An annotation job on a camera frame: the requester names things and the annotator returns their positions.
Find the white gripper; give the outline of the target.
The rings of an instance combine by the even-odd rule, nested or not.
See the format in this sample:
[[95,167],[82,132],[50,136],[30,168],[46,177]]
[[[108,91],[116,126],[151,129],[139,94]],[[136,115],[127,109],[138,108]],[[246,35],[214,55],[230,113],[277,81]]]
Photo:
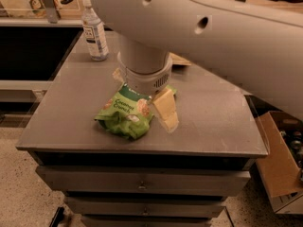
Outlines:
[[[171,56],[167,56],[163,69],[151,74],[140,74],[132,71],[122,61],[121,53],[118,53],[117,61],[119,68],[113,72],[114,80],[121,84],[125,81],[132,90],[139,94],[152,96],[163,90],[169,84],[172,69]],[[176,130],[179,120],[174,94],[171,89],[165,88],[153,98],[151,101],[151,110],[168,133]]]

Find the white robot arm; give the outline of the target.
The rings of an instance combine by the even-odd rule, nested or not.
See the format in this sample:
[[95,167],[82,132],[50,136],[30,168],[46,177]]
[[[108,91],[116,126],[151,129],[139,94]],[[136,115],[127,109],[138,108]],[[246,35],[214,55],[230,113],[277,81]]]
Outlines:
[[120,36],[122,77],[153,95],[177,54],[303,119],[303,17],[228,0],[91,0]]

